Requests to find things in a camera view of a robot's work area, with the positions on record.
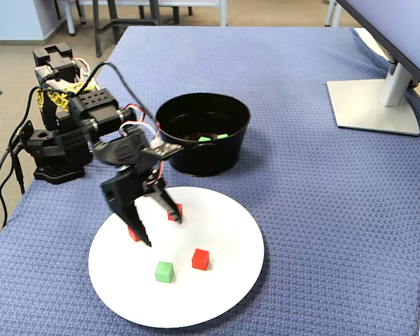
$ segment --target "silver stand base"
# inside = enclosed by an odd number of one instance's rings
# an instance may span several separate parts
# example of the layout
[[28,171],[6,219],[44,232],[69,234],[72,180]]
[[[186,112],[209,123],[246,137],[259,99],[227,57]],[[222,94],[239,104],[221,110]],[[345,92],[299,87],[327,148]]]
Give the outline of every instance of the silver stand base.
[[399,106],[379,102],[384,79],[327,82],[338,127],[420,135],[414,110],[403,97]]

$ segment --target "gray floor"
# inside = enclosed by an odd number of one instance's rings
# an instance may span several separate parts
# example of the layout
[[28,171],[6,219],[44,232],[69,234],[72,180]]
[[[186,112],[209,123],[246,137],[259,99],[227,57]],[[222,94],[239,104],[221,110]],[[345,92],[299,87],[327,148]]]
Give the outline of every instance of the gray floor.
[[[228,2],[230,26],[323,26],[327,11],[327,5],[322,0],[228,0]],[[81,26],[79,21],[76,21],[76,37],[70,37],[65,27],[50,43],[67,42],[73,48],[75,55],[85,58],[91,66],[94,66],[109,57],[114,44],[112,33],[109,31],[101,39],[103,56],[100,59],[95,57],[91,8],[86,7],[85,12],[88,24]],[[108,17],[105,8],[102,8],[102,12],[103,19]],[[118,12],[122,18],[138,17],[137,7],[121,7]],[[172,10],[163,8],[161,14],[165,19],[170,18]],[[213,8],[194,8],[194,15],[188,16],[187,9],[181,8],[181,25],[218,26],[218,11]],[[346,13],[342,16],[341,25],[358,27],[356,21]],[[0,96],[0,157],[6,149],[11,132],[25,112],[28,92],[36,84],[32,58],[34,48],[33,45],[0,45],[0,90],[3,91],[3,95]],[[30,119],[36,127],[43,126],[35,98]],[[35,166],[32,158],[25,152],[21,153],[20,157],[25,183],[28,186]],[[3,166],[2,178],[8,170],[9,162]],[[12,213],[21,198],[14,177],[6,185],[4,196],[8,212]],[[0,205],[0,222],[2,218]]]

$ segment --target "cube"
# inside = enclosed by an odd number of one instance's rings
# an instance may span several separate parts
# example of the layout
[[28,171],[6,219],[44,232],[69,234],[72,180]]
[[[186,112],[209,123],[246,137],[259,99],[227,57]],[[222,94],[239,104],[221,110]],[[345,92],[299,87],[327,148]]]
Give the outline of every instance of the cube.
[[138,242],[140,240],[139,236],[137,236],[136,233],[132,231],[132,229],[129,226],[127,226],[127,229],[129,230],[129,236],[131,236],[131,238],[133,238],[135,242]]
[[[182,216],[182,204],[176,204],[177,205],[177,209],[179,210],[179,213]],[[168,213],[168,221],[174,221],[174,217]]]
[[157,268],[155,269],[155,280],[159,282],[171,283],[173,279],[174,268],[170,262],[159,261]]
[[196,248],[195,254],[191,260],[193,268],[205,271],[209,264],[210,252]]

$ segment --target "green cube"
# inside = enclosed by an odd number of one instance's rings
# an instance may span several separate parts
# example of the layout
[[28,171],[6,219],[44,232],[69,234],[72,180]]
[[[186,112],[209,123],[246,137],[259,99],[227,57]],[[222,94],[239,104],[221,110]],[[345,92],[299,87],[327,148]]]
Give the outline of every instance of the green cube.
[[159,282],[171,283],[173,279],[174,268],[170,262],[159,261],[159,265],[155,269],[155,279]]

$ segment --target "monitor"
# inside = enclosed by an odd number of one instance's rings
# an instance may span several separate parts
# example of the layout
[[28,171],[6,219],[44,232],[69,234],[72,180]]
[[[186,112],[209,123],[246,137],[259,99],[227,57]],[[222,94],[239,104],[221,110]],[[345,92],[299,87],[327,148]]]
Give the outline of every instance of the monitor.
[[395,58],[386,80],[328,82],[339,127],[419,135],[404,98],[420,82],[420,0],[337,0]]

